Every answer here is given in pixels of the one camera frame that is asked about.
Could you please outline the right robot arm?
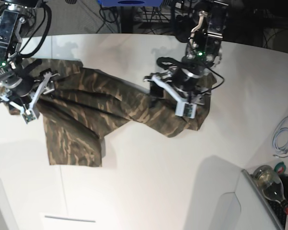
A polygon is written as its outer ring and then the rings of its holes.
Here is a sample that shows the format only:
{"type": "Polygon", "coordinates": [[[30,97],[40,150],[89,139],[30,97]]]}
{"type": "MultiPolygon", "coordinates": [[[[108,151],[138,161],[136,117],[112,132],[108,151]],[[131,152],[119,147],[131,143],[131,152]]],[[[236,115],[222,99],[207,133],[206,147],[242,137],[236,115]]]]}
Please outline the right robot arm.
{"type": "Polygon", "coordinates": [[[41,48],[48,35],[52,12],[43,0],[4,0],[7,6],[0,16],[0,83],[19,97],[27,96],[34,88],[34,79],[29,73],[41,64],[38,61],[22,66],[24,58],[30,58],[41,48]],[[26,32],[28,10],[42,8],[47,25],[37,47],[29,54],[22,54],[22,37],[26,32]]]}

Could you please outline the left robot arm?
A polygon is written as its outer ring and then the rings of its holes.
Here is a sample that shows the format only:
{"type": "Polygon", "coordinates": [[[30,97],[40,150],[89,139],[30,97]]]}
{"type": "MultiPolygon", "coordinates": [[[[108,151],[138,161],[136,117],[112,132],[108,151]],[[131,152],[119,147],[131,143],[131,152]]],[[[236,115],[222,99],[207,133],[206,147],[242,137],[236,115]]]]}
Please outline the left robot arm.
{"type": "Polygon", "coordinates": [[[229,5],[221,0],[199,0],[188,5],[189,14],[176,14],[176,5],[171,3],[171,26],[176,39],[186,44],[181,61],[160,57],[156,63],[169,76],[161,81],[188,96],[210,93],[220,87],[225,79],[212,68],[221,60],[221,42],[229,5]],[[221,79],[217,84],[215,77],[221,79]]]}

